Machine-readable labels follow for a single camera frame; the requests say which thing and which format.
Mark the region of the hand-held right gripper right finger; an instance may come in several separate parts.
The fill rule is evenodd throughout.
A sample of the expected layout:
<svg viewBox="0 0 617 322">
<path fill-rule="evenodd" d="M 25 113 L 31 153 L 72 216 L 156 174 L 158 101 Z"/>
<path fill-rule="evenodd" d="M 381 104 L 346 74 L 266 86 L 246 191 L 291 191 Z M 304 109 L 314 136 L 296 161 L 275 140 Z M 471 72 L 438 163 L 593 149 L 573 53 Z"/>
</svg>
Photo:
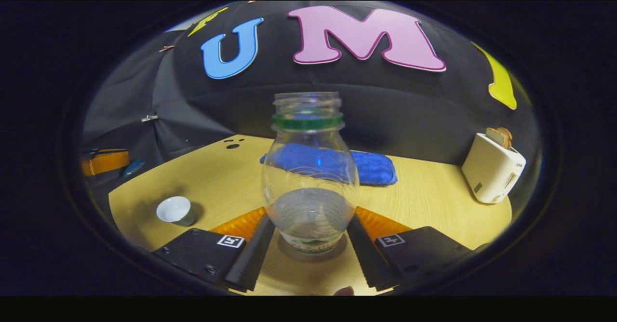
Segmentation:
<svg viewBox="0 0 617 322">
<path fill-rule="evenodd" d="M 432 283 L 475 254 L 431 226 L 412 229 L 360 206 L 347 234 L 368 286 L 377 291 Z"/>
</svg>

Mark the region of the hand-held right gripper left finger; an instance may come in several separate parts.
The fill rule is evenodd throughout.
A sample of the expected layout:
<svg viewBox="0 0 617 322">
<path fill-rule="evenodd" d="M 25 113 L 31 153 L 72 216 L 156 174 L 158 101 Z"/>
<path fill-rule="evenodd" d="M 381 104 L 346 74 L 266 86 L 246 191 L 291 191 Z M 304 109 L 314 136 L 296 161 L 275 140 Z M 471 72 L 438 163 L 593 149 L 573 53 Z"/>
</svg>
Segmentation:
<svg viewBox="0 0 617 322">
<path fill-rule="evenodd" d="M 188 229 L 154 254 L 197 280 L 246 293 L 255 290 L 274 232 L 258 208 L 211 230 Z"/>
</svg>

